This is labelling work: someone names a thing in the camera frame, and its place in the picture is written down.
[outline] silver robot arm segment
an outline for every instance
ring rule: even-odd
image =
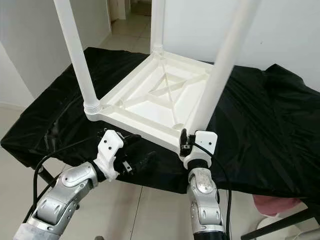
[[[194,135],[184,136],[182,139],[184,140],[181,142],[181,149],[186,154],[183,165],[189,170],[187,194],[191,203],[194,239],[226,240],[219,207],[219,193],[209,170],[212,164],[211,156],[196,146],[199,145],[213,155],[218,136],[214,132],[199,130]]]
[[[89,191],[98,182],[116,179],[115,155],[123,146],[124,139],[114,130],[107,130],[98,145],[97,158],[64,171],[39,201],[27,223],[20,225],[13,240],[58,240]]]

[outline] black cloth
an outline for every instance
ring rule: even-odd
[[[147,57],[92,47],[84,53],[99,99]],[[276,64],[265,71],[235,66],[207,130],[218,135],[214,156],[225,167],[233,190],[319,202],[319,122],[320,93],[299,76]],[[103,128],[130,134],[86,118],[69,66],[22,113],[1,145],[26,167],[34,167],[43,156]],[[92,161],[98,142],[87,141],[57,158],[72,166]],[[140,166],[139,172],[119,180],[186,192],[188,172],[174,152],[142,139],[127,149],[127,155],[131,164]],[[210,169],[216,185],[227,188],[219,165],[213,162]]]

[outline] black cable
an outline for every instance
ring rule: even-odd
[[[62,152],[62,151],[65,151],[69,148],[72,148],[74,147],[75,145],[78,145],[78,144],[81,144],[85,141],[88,141],[90,139],[93,139],[93,138],[96,138],[97,136],[90,136],[90,137],[87,137],[83,140],[80,140],[80,141],[77,141],[75,143],[72,143],[68,146],[65,146],[59,150],[56,150],[56,151],[53,151],[51,153],[49,153],[48,155],[44,156],[41,161],[36,165],[35,169],[34,169],[34,174],[33,174],[33,204],[32,204],[32,212],[34,210],[36,210],[36,207],[37,207],[37,199],[38,199],[38,193],[37,193],[37,185],[38,185],[38,173],[39,173],[39,170],[40,168],[42,167],[42,164],[48,160],[49,158],[53,157],[54,155]]]
[[[39,200],[43,197],[43,195],[47,192],[47,190],[51,187],[51,185],[58,179],[58,177],[60,176],[60,174],[61,174],[61,172],[57,175],[57,176],[55,176],[54,177],[54,179],[51,181],[51,182],[49,182],[49,184],[42,190],[42,192],[40,193],[40,195],[37,197],[37,203],[39,202]],[[30,208],[29,208],[29,211],[28,211],[28,213],[26,214],[26,216],[25,216],[25,218],[24,218],[24,220],[23,220],[23,224],[25,224],[27,221],[28,221],[28,219],[29,219],[29,217],[30,217],[30,215],[33,213],[33,205],[31,205],[30,206]]]
[[[214,155],[211,152],[209,152],[207,149],[205,149],[204,147],[200,146],[197,143],[194,143],[193,145],[196,146],[197,148],[201,149],[202,151],[204,151],[206,154],[208,154],[211,157],[211,160],[212,159],[215,160],[215,162],[222,169],[224,177],[225,177],[225,179],[227,181],[227,184],[228,184],[228,204],[227,204],[227,208],[226,208],[226,223],[225,223],[226,230],[225,230],[225,234],[226,234],[227,239],[229,240],[230,239],[230,213],[231,213],[231,200],[232,200],[232,191],[231,191],[230,180],[228,178],[228,175],[226,173],[225,168],[222,166],[222,164],[217,159],[214,158]]]

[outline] black fabric cover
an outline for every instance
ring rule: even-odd
[[[147,55],[89,47],[85,51],[98,98],[103,97]],[[265,71],[235,66],[207,130],[217,133],[215,157],[224,165],[233,190],[278,197],[320,195],[320,93],[294,73],[273,65]],[[48,153],[93,136],[103,128],[129,133],[106,122],[89,121],[70,66],[20,116],[1,145],[27,167]],[[60,153],[77,166],[95,159],[99,139]],[[187,171],[178,156],[142,139],[127,149],[132,164],[148,153],[153,160],[125,182],[185,193]],[[226,179],[215,162],[212,178]]]

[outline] floor tile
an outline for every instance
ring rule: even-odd
[[[145,28],[143,29],[140,37],[141,38],[150,38],[150,36],[151,36],[151,24],[147,24],[145,26]]]
[[[127,21],[133,24],[150,24],[151,16],[131,14],[129,15]]]
[[[120,34],[140,37],[146,25],[146,23],[134,23],[127,20],[117,20],[112,24],[112,33],[117,35]]]
[[[9,131],[23,111],[0,107],[0,139]]]
[[[220,208],[226,222],[226,191],[220,190]],[[264,217],[253,205],[251,194],[232,192],[232,239],[248,233]],[[143,187],[132,240],[192,240],[190,203],[187,195]]]
[[[104,181],[80,203],[61,240],[129,240],[131,237],[141,186]]]
[[[142,188],[131,240],[193,240],[187,195]]]
[[[109,40],[101,46],[109,50],[126,50],[132,52],[138,37],[113,34]]]
[[[139,37],[132,48],[132,52],[150,54],[150,38]]]
[[[0,148],[0,235],[12,239],[32,203],[33,171]]]

